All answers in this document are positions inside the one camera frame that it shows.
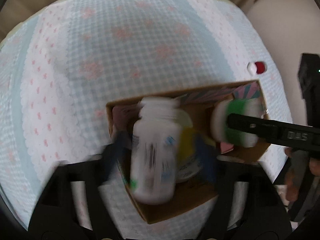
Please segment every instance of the person's hand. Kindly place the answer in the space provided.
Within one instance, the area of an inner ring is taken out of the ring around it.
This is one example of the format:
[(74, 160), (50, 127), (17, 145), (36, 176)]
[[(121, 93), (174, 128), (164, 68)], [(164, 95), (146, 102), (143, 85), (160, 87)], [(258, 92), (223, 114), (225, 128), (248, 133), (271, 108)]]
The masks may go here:
[[(284, 150), (285, 154), (291, 157), (292, 148), (286, 148)], [(312, 174), (320, 176), (320, 160), (310, 158), (309, 168)], [(285, 175), (284, 182), (287, 185), (287, 194), (285, 198), (288, 201), (296, 201), (298, 199), (299, 188), (293, 184), (294, 172), (290, 169)]]

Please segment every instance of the yellow object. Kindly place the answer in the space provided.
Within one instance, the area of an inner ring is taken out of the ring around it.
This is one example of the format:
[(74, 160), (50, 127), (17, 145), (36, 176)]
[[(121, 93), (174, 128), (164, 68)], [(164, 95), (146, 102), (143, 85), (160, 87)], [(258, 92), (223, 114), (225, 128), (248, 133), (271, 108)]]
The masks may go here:
[[(178, 166), (195, 153), (193, 138), (196, 133), (198, 132), (191, 127), (183, 128), (180, 135), (180, 143), (177, 154)], [(208, 136), (202, 135), (202, 138), (206, 144), (216, 146), (215, 141)]]

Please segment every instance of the white plastic bottle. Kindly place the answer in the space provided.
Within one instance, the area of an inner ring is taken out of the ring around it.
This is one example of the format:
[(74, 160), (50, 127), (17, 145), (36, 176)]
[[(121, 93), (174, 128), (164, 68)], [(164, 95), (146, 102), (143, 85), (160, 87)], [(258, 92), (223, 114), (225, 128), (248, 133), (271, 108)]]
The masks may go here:
[(141, 119), (133, 126), (130, 188), (141, 203), (169, 201), (176, 184), (176, 154), (181, 126), (175, 123), (177, 100), (143, 98)]

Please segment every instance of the white cylinder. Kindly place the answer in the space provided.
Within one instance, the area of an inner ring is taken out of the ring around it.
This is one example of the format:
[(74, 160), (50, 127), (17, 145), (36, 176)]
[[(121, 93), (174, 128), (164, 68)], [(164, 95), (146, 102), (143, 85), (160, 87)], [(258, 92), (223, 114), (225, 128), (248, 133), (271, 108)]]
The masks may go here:
[(179, 102), (143, 98), (141, 119), (133, 126), (130, 188), (136, 200), (149, 205), (169, 201), (176, 184), (176, 154), (181, 126), (175, 123)]
[(263, 111), (260, 99), (224, 100), (215, 107), (210, 120), (211, 135), (217, 142), (254, 147), (258, 141), (257, 135), (228, 128), (227, 117), (232, 113), (261, 118)]

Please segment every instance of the light blue blanket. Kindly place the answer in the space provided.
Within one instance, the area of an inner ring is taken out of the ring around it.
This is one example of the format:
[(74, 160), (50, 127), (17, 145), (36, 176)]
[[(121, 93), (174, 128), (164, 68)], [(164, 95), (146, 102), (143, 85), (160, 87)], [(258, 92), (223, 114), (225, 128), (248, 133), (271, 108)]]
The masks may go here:
[[(252, 77), (249, 62), (264, 61)], [(110, 142), (107, 102), (160, 91), (259, 78), (271, 119), (291, 122), (280, 74), (242, 11), (223, 0), (65, 0), (26, 21), (0, 50), (0, 185), (28, 225), (56, 162), (79, 162)], [(271, 179), (283, 149), (261, 158)], [(147, 225), (118, 172), (106, 186), (124, 237), (187, 239), (212, 202)], [(86, 207), (77, 203), (82, 224)]]

